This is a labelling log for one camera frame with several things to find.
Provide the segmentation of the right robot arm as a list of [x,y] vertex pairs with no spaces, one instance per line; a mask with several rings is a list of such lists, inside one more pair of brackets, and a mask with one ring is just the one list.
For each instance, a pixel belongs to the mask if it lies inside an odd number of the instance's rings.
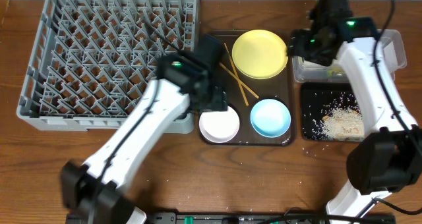
[[384,30],[353,15],[348,0],[316,0],[311,27],[291,33],[290,57],[345,71],[363,117],[365,137],[347,157],[348,180],[315,217],[319,223],[366,223],[367,213],[417,182],[421,129],[402,101],[380,48]]

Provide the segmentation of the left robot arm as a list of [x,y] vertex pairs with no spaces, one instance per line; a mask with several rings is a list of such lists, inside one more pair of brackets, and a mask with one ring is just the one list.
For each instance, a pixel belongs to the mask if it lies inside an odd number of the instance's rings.
[[214,81],[220,60],[186,51],[161,57],[156,78],[114,135],[82,165],[68,161],[63,166],[63,205],[88,223],[145,223],[147,214],[125,193],[176,118],[188,109],[227,109],[226,94]]

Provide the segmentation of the light blue bowl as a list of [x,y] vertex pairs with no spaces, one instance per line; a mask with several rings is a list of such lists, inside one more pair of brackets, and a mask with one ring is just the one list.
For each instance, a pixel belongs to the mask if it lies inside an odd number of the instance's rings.
[[291,113],[281,101],[263,99],[251,109],[250,122],[253,129],[261,136],[277,138],[289,130]]

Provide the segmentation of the white pink bowl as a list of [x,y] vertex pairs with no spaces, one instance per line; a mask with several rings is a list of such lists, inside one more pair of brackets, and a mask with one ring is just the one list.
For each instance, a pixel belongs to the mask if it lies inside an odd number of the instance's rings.
[[198,125],[207,141],[222,144],[230,141],[238,133],[240,119],[237,112],[228,106],[227,111],[202,113]]

